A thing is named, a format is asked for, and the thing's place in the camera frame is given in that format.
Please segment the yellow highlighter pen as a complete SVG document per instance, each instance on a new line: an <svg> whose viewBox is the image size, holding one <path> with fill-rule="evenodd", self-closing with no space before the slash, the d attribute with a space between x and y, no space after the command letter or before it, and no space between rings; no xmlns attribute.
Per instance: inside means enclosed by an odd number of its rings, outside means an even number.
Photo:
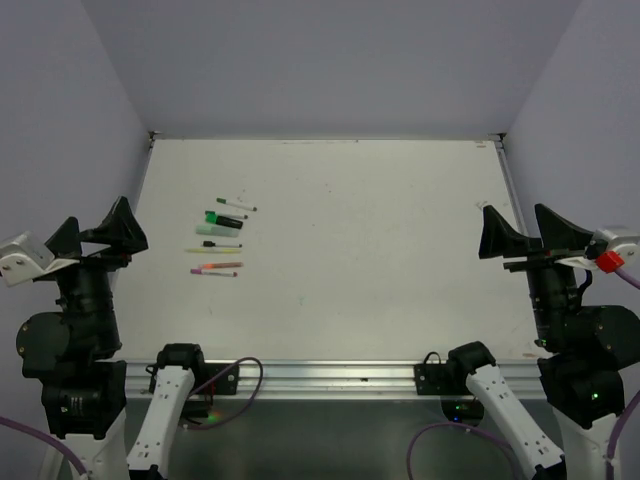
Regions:
<svg viewBox="0 0 640 480"><path fill-rule="evenodd" d="M192 247L184 249L186 253L198 254L237 254L241 253L241 248L223 248L223 247Z"/></svg>

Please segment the orange highlighter pen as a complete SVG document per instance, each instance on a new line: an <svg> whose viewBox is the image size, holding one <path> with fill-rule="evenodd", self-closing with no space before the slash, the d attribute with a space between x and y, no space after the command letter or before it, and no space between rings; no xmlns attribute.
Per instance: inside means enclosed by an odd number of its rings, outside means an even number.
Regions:
<svg viewBox="0 0 640 480"><path fill-rule="evenodd" d="M244 266L243 262L217 262L217 263L206 263L200 264L197 268L199 269L233 269L233 268L241 268Z"/></svg>

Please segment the purple white marker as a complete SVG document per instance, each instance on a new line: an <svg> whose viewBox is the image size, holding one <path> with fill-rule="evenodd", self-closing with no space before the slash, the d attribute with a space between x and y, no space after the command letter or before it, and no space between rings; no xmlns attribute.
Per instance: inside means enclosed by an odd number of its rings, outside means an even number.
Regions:
<svg viewBox="0 0 640 480"><path fill-rule="evenodd" d="M201 276L227 277L227 278L235 278L238 276L238 273L235 271L222 271L222 270L216 270L216 269L200 269L200 268L190 269L190 274L201 275Z"/></svg>

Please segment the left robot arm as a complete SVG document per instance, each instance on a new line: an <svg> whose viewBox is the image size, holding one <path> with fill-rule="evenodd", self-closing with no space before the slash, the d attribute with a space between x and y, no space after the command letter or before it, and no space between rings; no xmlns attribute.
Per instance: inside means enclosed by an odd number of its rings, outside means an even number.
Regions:
<svg viewBox="0 0 640 480"><path fill-rule="evenodd" d="M26 232L2 255L8 284L58 286L58 310L26 320L16 349L23 376L42 384L49 431L38 436L66 457L79 479L168 478L184 404L207 383L199 345L166 345L151 367L146 417L134 446L126 448L127 364L114 358L121 341L109 275L147 247L128 199L121 196L95 228L82 230L69 217L46 242Z"/></svg>

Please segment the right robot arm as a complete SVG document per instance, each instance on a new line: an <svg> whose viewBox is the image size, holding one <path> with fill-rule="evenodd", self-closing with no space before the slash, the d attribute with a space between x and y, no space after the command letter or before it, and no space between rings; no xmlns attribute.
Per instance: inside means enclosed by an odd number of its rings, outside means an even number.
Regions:
<svg viewBox="0 0 640 480"><path fill-rule="evenodd" d="M511 391L488 348L476 341L448 354L445 379L490 414L529 479L619 479L617 444L639 400L625 399L621 372L639 362L639 318L619 305L586 306L596 272L628 276L639 235L624 227L581 228L543 204L539 234L517 232L491 205L483 209L478 255L505 258L527 277L546 400L561 429L557 446Z"/></svg>

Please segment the pale green highlighter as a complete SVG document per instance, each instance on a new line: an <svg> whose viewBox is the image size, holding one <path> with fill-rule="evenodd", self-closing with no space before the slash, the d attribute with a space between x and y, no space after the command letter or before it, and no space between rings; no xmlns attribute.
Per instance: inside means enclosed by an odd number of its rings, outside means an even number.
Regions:
<svg viewBox="0 0 640 480"><path fill-rule="evenodd" d="M195 233L206 236L237 238L240 230L219 225L202 224L195 227Z"/></svg>

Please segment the green black highlighter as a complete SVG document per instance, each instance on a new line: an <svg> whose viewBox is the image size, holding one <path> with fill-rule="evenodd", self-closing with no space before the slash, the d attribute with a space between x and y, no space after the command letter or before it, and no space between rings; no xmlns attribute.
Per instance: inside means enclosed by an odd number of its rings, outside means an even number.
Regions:
<svg viewBox="0 0 640 480"><path fill-rule="evenodd" d="M207 223L231 229L242 229L244 221L247 219L247 215L221 214L215 211L205 211L205 221Z"/></svg>

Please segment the green cap white marker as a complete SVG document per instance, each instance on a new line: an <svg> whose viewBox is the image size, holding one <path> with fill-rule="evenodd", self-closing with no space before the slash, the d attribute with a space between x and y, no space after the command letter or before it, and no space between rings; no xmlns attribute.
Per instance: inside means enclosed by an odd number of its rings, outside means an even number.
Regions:
<svg viewBox="0 0 640 480"><path fill-rule="evenodd" d="M244 211L249 211L249 212L257 212L257 207L255 207L254 205L250 205L241 201L235 201L235 200L229 200L226 198L221 198L221 197L217 197L216 198L216 202L218 204L222 204L222 205L228 205L231 206L233 208L238 208Z"/></svg>

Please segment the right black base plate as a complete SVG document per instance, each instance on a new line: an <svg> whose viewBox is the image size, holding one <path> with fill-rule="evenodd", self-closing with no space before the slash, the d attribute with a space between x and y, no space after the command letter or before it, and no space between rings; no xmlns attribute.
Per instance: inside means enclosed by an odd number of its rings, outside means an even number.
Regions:
<svg viewBox="0 0 640 480"><path fill-rule="evenodd" d="M439 353L431 351L413 366L416 393L419 396L470 396L463 373L457 361L444 361Z"/></svg>

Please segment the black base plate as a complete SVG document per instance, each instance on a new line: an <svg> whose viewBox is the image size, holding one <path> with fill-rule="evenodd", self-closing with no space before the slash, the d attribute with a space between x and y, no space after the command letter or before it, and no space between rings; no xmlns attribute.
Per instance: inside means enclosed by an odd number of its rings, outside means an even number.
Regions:
<svg viewBox="0 0 640 480"><path fill-rule="evenodd" d="M413 366L416 393L419 396L470 396L463 373L457 361L444 361L439 353L431 351Z"/></svg>
<svg viewBox="0 0 640 480"><path fill-rule="evenodd" d="M200 386L205 380L209 380L218 375L226 367L230 366L230 363L210 363L206 362L204 371L205 378L197 380L195 386ZM148 392L152 394L155 390L157 383L158 367L155 364L146 365L145 372L150 375L150 382ZM233 396L237 393L237 387L239 382L239 366L236 365L233 369L230 369L225 375L221 376L215 382L211 383L206 389L208 396L222 395Z"/></svg>

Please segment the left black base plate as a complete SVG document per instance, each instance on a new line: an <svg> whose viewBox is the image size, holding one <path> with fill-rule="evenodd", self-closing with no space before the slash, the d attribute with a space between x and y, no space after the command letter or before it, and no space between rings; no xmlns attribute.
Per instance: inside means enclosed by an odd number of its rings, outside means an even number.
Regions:
<svg viewBox="0 0 640 480"><path fill-rule="evenodd" d="M195 386L200 386L205 380L209 380L218 375L226 367L230 366L230 363L210 363L206 362L204 371L205 378L197 380ZM155 364L146 365L145 372L150 375L150 382L148 392L152 394L155 390L157 383L158 367ZM215 382L211 383L206 389L208 396L222 395L233 396L237 393L237 387L239 382L239 366L236 365L233 369L230 369L225 375L221 376Z"/></svg>

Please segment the aluminium mounting rail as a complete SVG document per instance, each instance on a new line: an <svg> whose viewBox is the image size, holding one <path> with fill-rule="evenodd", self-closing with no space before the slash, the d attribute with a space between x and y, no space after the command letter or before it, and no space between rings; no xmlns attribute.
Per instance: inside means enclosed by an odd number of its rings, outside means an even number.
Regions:
<svg viewBox="0 0 640 480"><path fill-rule="evenodd" d="M128 361L127 399L151 398L147 361ZM413 365L418 360L400 361L311 361L261 360L264 378L258 399L264 400L389 400L428 399L418 396ZM543 400L535 362L529 360L499 361L503 377L521 400ZM223 400L248 399L259 378L253 361L239 367L237 393L215 395Z"/></svg>

